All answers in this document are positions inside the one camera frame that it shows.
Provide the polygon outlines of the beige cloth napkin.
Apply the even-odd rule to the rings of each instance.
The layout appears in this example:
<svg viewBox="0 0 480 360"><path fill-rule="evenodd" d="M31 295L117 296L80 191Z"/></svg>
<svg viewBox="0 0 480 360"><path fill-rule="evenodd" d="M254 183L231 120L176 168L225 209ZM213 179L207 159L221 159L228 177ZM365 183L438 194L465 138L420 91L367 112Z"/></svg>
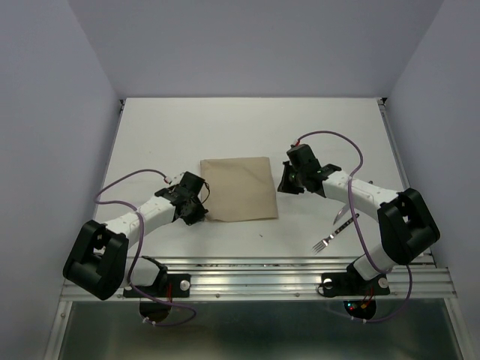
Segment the beige cloth napkin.
<svg viewBox="0 0 480 360"><path fill-rule="evenodd" d="M207 219L216 222L278 218L276 190L267 157L238 157L200 161Z"/></svg>

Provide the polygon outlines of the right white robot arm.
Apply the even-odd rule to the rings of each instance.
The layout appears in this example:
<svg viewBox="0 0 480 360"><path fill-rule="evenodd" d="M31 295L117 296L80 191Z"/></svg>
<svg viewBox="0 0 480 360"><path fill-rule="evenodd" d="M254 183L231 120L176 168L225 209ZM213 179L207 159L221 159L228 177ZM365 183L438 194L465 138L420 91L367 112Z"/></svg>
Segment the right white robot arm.
<svg viewBox="0 0 480 360"><path fill-rule="evenodd" d="M409 265L440 239L440 230L417 190L384 189L353 178L334 164L321 166L307 144L293 146L286 155L279 192L308 191L337 200L379 225L380 244L360 256L345 274L345 284L354 293L363 292L382 272Z"/></svg>

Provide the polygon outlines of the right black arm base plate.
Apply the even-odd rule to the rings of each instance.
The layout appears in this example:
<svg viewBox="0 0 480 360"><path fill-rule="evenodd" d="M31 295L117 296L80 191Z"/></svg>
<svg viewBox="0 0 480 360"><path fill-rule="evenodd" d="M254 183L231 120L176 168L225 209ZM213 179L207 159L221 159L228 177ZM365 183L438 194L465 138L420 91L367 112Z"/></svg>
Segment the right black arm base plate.
<svg viewBox="0 0 480 360"><path fill-rule="evenodd" d="M352 272L329 272L321 275L316 291L323 297L338 296L387 296L390 294L389 282L385 275L379 274L371 280L364 280Z"/></svg>

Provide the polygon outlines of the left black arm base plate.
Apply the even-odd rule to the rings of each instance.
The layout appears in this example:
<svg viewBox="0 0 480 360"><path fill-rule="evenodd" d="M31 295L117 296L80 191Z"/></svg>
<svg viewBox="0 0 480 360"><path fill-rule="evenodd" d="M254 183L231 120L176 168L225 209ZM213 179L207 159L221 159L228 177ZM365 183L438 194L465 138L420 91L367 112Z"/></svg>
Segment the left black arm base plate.
<svg viewBox="0 0 480 360"><path fill-rule="evenodd" d="M123 296L128 299L186 299L190 296L190 274L171 273L166 265L148 256L142 256L137 261L131 280L136 289L127 282L126 277L121 285Z"/></svg>

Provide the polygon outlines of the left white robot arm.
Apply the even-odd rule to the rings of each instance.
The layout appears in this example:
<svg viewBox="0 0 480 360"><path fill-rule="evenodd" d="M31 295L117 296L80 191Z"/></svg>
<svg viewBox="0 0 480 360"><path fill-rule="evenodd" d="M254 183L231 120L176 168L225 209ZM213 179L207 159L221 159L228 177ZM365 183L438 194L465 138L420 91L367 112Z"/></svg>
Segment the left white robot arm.
<svg viewBox="0 0 480 360"><path fill-rule="evenodd" d="M188 226L205 219L208 210L199 194L209 187L206 180L191 172L182 173L177 182L164 180L169 186L138 208L121 200L106 201L106 205L123 205L130 211L106 223L90 220L82 225L64 265L64 278L106 300L131 285L149 233L179 219Z"/></svg>

